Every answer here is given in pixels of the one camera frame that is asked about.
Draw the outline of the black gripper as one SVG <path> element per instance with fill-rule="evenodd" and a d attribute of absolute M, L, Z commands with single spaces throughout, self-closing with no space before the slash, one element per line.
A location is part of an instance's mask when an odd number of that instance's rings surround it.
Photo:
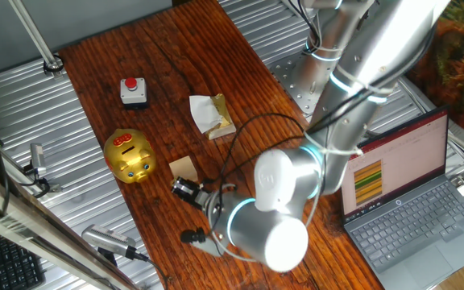
<path fill-rule="evenodd" d="M 185 201 L 195 208 L 202 208 L 209 198 L 209 193 L 198 183 L 185 179 L 182 176 L 178 176 L 174 180 L 171 191 L 182 201 Z"/>

